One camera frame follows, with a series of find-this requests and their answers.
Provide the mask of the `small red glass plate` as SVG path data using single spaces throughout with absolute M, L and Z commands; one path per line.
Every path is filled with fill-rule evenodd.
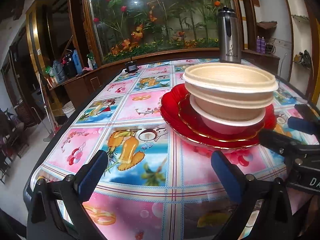
M 216 125 L 214 125 L 214 128 L 216 129 L 211 129 L 204 123 L 202 117 L 190 104 L 190 94 L 187 94 L 185 98 L 178 103 L 178 107 L 178 116 L 194 133 L 219 142 L 248 141 L 258 135 L 265 126 L 265 123 L 262 120 L 255 125 L 241 127 L 241 132 L 223 134 Z

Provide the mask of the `small beige plastic bowl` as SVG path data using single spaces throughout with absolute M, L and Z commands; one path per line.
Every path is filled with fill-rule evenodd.
M 185 82 L 200 88 L 230 93 L 268 93 L 278 89 L 276 77 L 258 67 L 235 63 L 202 63 L 189 66 Z

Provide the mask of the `flower mural panel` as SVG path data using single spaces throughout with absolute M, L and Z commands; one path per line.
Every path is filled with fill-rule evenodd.
M 233 0 L 88 0 L 103 63 L 160 51 L 216 48 L 218 10 Z

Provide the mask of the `blue plastic bottle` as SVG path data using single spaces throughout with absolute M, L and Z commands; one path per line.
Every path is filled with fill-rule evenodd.
M 72 58 L 73 58 L 73 62 L 74 62 L 77 74 L 81 74 L 82 73 L 82 65 L 81 65 L 80 58 L 79 58 L 79 55 L 78 55 L 78 52 L 76 49 L 73 50 Z

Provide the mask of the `white foam bowl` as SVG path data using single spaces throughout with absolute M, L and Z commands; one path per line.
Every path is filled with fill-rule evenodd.
M 194 95 L 189 99 L 192 109 L 202 119 L 204 124 L 215 132 L 222 134 L 237 134 L 257 125 L 265 117 L 265 108 L 244 109 L 232 108 L 205 102 Z

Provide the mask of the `colourful patterned tablecloth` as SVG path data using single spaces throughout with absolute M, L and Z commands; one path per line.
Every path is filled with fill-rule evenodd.
M 48 145 L 31 175 L 75 174 L 98 150 L 108 167 L 85 208 L 108 239 L 212 239 L 233 204 L 210 164 L 211 151 L 186 142 L 163 120 L 162 96 L 183 83 L 187 59 L 120 73 Z

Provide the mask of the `white plastic bucket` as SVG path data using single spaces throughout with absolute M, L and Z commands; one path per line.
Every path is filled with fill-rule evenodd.
M 70 118 L 71 115 L 75 112 L 75 107 L 73 103 L 69 101 L 62 107 L 62 111 L 67 116 L 67 118 Z

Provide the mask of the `large beige plastic bowl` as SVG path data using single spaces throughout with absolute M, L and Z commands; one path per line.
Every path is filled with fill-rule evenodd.
M 272 104 L 273 93 L 232 93 L 184 84 L 192 108 L 202 117 L 220 124 L 255 124 Z

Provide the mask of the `purple bottles on shelf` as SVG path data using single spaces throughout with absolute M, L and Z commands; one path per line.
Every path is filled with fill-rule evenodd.
M 261 53 L 261 54 L 266 53 L 266 41 L 265 41 L 264 37 L 257 36 L 256 52 Z

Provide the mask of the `large red glass plate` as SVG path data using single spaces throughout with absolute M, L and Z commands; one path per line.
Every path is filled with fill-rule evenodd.
M 171 91 L 163 95 L 160 107 L 160 113 L 164 121 L 170 125 L 182 140 L 195 146 L 210 149 L 217 148 L 221 150 L 248 148 L 259 144 L 258 135 L 248 141 L 219 142 L 210 138 L 204 138 L 194 133 L 178 116 L 178 103 L 184 99 L 187 94 L 190 93 L 187 92 L 183 84 L 176 85 Z M 272 105 L 266 107 L 266 114 L 263 121 L 265 123 L 265 129 L 273 130 L 276 127 L 277 119 Z

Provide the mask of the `stainless steel thermos jug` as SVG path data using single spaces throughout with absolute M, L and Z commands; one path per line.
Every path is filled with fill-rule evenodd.
M 220 62 L 241 63 L 239 20 L 233 9 L 223 7 L 217 15 Z

